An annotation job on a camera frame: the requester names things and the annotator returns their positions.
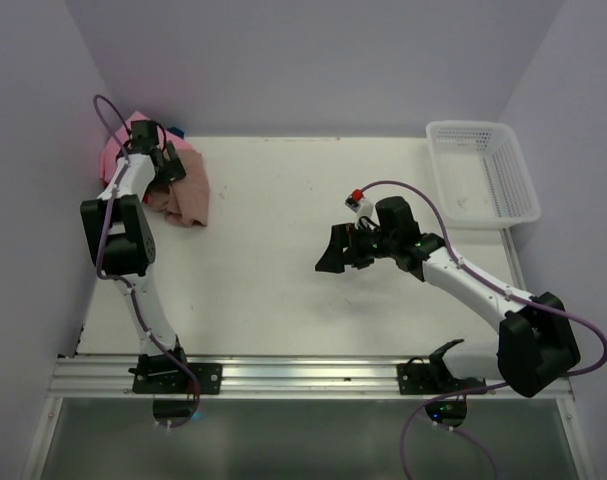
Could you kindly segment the dusty pink printed t shirt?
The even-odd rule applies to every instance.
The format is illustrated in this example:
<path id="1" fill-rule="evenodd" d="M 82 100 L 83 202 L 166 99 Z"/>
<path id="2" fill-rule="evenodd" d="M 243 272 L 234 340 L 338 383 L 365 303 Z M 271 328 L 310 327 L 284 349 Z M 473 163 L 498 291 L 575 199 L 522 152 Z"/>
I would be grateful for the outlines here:
<path id="1" fill-rule="evenodd" d="M 193 149 L 179 149 L 186 176 L 168 185 L 151 186 L 144 203 L 164 219 L 180 227 L 208 225 L 210 186 L 202 155 Z"/>

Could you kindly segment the teal t shirt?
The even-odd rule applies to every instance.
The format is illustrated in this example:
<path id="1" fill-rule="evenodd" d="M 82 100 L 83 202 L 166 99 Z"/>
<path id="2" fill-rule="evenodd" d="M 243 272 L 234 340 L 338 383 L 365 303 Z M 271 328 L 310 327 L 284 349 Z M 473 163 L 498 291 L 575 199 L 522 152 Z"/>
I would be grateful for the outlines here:
<path id="1" fill-rule="evenodd" d="M 168 127 L 166 129 L 166 131 L 178 138 L 181 138 L 181 139 L 185 138 L 185 132 L 178 127 L 175 127 L 175 126 Z"/>

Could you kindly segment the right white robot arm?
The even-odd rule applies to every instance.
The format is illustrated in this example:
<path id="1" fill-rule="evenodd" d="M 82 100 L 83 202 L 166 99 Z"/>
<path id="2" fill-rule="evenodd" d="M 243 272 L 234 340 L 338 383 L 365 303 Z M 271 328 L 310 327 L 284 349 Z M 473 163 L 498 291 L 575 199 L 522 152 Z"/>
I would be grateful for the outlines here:
<path id="1" fill-rule="evenodd" d="M 421 231 L 400 196 L 371 204 L 355 193 L 346 204 L 356 219 L 332 226 L 316 271 L 341 274 L 349 267 L 364 269 L 378 259 L 391 259 L 401 271 L 464 304 L 498 336 L 495 346 L 454 339 L 399 365 L 402 393 L 443 394 L 499 381 L 531 398 L 579 363 L 576 339 L 556 296 L 500 287 L 485 271 L 464 267 L 442 236 Z"/>

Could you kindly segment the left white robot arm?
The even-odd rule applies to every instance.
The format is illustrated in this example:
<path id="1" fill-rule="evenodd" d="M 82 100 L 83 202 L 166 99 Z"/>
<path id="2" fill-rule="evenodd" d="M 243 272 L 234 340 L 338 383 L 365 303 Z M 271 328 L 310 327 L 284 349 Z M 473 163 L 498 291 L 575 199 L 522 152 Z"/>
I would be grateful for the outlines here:
<path id="1" fill-rule="evenodd" d="M 97 198 L 81 204 L 80 213 L 97 277 L 116 284 L 135 326 L 140 356 L 134 374 L 155 377 L 176 393 L 190 383 L 191 369 L 153 279 L 156 245 L 143 200 L 158 179 L 177 178 L 178 156 L 153 120 L 134 120 L 126 133 L 114 175 Z"/>

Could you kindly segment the white plastic basket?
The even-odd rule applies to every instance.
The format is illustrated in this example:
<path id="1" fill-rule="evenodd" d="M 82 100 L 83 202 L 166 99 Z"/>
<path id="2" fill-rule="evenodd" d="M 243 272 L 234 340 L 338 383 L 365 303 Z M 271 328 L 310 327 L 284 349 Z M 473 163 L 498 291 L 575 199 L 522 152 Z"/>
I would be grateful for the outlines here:
<path id="1" fill-rule="evenodd" d="M 426 138 L 448 225 L 508 229 L 534 223 L 541 207 L 514 131 L 502 123 L 433 121 Z"/>

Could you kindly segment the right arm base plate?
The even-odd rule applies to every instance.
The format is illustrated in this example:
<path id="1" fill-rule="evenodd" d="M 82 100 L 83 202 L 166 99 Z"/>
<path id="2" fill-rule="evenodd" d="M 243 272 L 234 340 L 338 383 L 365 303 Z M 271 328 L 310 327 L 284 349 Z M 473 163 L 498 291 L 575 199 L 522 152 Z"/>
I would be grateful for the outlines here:
<path id="1" fill-rule="evenodd" d="M 486 386 L 476 378 L 454 378 L 443 365 L 432 364 L 427 357 L 397 364 L 396 375 L 400 395 L 440 395 Z"/>

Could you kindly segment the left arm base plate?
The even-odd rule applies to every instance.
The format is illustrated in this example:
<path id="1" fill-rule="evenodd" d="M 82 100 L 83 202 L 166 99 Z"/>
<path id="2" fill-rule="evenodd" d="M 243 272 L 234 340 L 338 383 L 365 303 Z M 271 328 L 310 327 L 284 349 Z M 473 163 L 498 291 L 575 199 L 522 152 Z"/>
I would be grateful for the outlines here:
<path id="1" fill-rule="evenodd" d="M 196 377 L 201 395 L 220 393 L 223 365 L 220 363 L 189 363 L 189 370 Z M 193 392 L 191 378 L 175 367 L 168 372 L 152 373 L 145 376 L 135 367 L 128 372 L 134 375 L 132 391 L 135 394 L 188 394 Z"/>

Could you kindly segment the aluminium mounting rail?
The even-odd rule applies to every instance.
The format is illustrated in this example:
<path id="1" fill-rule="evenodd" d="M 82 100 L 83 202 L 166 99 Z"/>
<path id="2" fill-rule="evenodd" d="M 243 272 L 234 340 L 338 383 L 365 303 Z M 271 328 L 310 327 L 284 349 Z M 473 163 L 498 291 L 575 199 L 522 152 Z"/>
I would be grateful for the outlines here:
<path id="1" fill-rule="evenodd" d="M 131 355 L 79 355 L 56 361 L 50 398 L 134 398 L 137 358 Z M 220 399 L 388 400 L 400 397 L 401 358 L 201 356 L 195 363 L 222 366 Z"/>

